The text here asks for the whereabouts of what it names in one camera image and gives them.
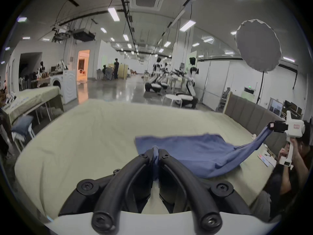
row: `blue pillow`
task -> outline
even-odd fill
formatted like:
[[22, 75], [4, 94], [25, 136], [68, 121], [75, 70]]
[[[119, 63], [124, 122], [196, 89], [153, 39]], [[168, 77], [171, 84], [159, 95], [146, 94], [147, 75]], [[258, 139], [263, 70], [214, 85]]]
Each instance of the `blue pillow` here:
[[17, 132], [23, 136], [26, 136], [28, 133], [28, 127], [33, 121], [33, 116], [25, 115], [19, 117], [12, 127], [13, 132]]

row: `hand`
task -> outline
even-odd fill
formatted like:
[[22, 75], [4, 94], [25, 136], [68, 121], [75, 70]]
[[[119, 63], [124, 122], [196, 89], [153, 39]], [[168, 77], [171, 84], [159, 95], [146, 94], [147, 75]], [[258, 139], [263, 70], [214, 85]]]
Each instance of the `hand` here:
[[293, 154], [292, 154], [292, 161], [294, 159], [298, 159], [300, 157], [300, 154], [299, 154], [299, 147], [298, 147], [298, 142], [295, 138], [290, 138], [290, 142], [293, 144]]
[[289, 144], [287, 143], [284, 148], [281, 148], [277, 157], [277, 163], [279, 163], [279, 160], [281, 156], [287, 157], [289, 152]]

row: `ceiling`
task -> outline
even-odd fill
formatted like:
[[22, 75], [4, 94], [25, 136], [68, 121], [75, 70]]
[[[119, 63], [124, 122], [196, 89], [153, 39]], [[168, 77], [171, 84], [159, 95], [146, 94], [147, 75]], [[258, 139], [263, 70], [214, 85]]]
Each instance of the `ceiling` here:
[[[35, 40], [41, 40], [43, 37], [52, 39], [54, 32], [51, 32], [51, 29], [56, 19], [61, 23], [91, 12], [106, 11], [111, 2], [111, 0], [75, 0], [79, 4], [75, 7], [66, 1], [33, 0], [21, 14], [28, 20], [25, 23], [17, 23], [9, 42], [11, 49], [6, 55], [14, 49], [22, 36], [30, 36]], [[134, 38], [139, 44], [139, 51], [153, 50], [168, 24], [183, 8], [185, 1], [164, 0], [160, 11], [156, 12], [131, 10], [132, 26], [135, 28]], [[122, 9], [121, 0], [112, 0], [112, 6]], [[116, 46], [116, 43], [119, 43], [124, 50], [130, 50], [122, 37], [124, 32], [131, 38], [128, 26], [125, 25], [125, 16], [123, 13], [118, 15], [119, 22], [114, 22], [110, 14], [105, 13], [79, 19], [71, 24], [71, 27], [74, 25], [75, 28], [86, 27], [96, 34], [96, 39], [107, 42], [111, 42], [110, 38], [113, 37], [115, 42], [111, 44], [114, 48], [119, 49]], [[226, 50], [233, 51], [235, 56], [239, 56], [234, 36], [230, 32], [235, 31], [243, 21], [257, 18], [274, 29], [281, 43], [283, 56], [295, 59], [299, 72], [312, 71], [312, 62], [302, 32], [293, 15], [280, 0], [197, 0], [192, 5], [192, 13], [187, 11], [182, 18], [191, 18], [196, 22], [193, 42], [199, 42], [200, 45], [193, 47], [192, 51], [197, 50], [197, 54], [201, 53], [205, 57], [221, 56]], [[107, 33], [103, 33], [101, 27], [105, 28]], [[158, 48], [160, 49], [167, 40], [171, 45], [168, 48], [163, 47], [162, 54], [167, 56], [172, 54], [176, 31], [177, 24], [171, 28], [169, 34], [164, 35], [163, 43]], [[214, 41], [204, 43], [203, 37], [206, 36], [213, 37]]]

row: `beige tablecloth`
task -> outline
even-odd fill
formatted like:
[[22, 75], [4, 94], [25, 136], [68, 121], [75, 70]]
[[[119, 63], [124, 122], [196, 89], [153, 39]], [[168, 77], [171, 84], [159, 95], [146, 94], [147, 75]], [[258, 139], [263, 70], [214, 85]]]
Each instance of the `beige tablecloth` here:
[[[34, 106], [47, 102], [56, 96], [61, 95], [61, 93], [58, 86], [48, 86], [36, 89], [26, 89], [21, 92], [16, 92], [15, 95], [16, 99], [3, 109], [10, 124]], [[61, 108], [63, 110], [62, 105], [57, 105], [56, 108]]]
[[[41, 213], [54, 219], [80, 180], [110, 175], [138, 155], [136, 136], [204, 133], [218, 133], [234, 145], [252, 141], [247, 130], [222, 113], [90, 99], [30, 141], [17, 159], [15, 175]], [[273, 170], [257, 157], [262, 149], [222, 176], [248, 205]]]

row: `blue cloth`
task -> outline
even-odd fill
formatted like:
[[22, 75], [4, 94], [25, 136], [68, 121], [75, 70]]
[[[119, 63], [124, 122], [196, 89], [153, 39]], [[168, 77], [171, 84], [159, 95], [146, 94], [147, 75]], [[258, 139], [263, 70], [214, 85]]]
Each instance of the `blue cloth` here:
[[12, 131], [17, 132], [18, 134], [21, 134], [23, 136], [26, 136], [28, 134], [28, 127], [33, 121], [33, 116], [25, 115], [18, 118], [18, 120], [15, 121]]
[[212, 178], [223, 175], [240, 165], [262, 145], [271, 132], [265, 127], [254, 141], [241, 146], [233, 146], [226, 143], [220, 135], [210, 134], [166, 138], [143, 136], [136, 137], [135, 143], [139, 154], [154, 148], [154, 157], [157, 158], [158, 149], [165, 149], [196, 176]]

